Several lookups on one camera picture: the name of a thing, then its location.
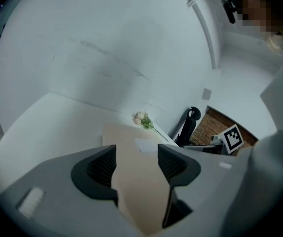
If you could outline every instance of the white sticker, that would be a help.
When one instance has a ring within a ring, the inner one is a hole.
[[[219,166],[221,166],[221,167],[223,167],[223,168],[228,168],[228,169],[231,169],[231,167],[232,167],[231,164],[225,163],[225,162],[223,162],[223,161],[221,161],[221,162],[219,163]]]

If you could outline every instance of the white paper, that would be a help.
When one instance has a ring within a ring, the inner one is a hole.
[[[158,152],[158,143],[151,139],[135,138],[138,150],[142,153]]]

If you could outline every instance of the small flower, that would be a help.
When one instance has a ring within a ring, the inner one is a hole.
[[[141,124],[141,119],[135,118],[134,122],[135,122],[136,124]]]
[[[136,115],[136,118],[140,119],[140,120],[144,119],[144,117],[145,117],[145,113],[144,112],[138,112],[137,115]]]

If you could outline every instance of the white curved wall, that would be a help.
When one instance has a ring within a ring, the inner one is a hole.
[[[260,94],[274,79],[276,65],[246,51],[226,47],[220,60],[220,79],[208,105],[228,116],[256,138],[277,131]]]
[[[219,67],[221,51],[223,49],[223,26],[217,16],[217,11],[212,0],[188,0],[195,1],[192,8],[197,14],[209,47],[213,69]]]
[[[211,70],[186,2],[21,0],[0,40],[4,131],[51,91],[128,114],[145,109],[169,132]]]

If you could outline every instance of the white tabletop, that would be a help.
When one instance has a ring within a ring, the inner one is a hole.
[[[0,193],[39,163],[102,145],[106,123],[135,127],[132,117],[49,93],[33,104],[0,141]],[[155,128],[176,145],[156,124]]]

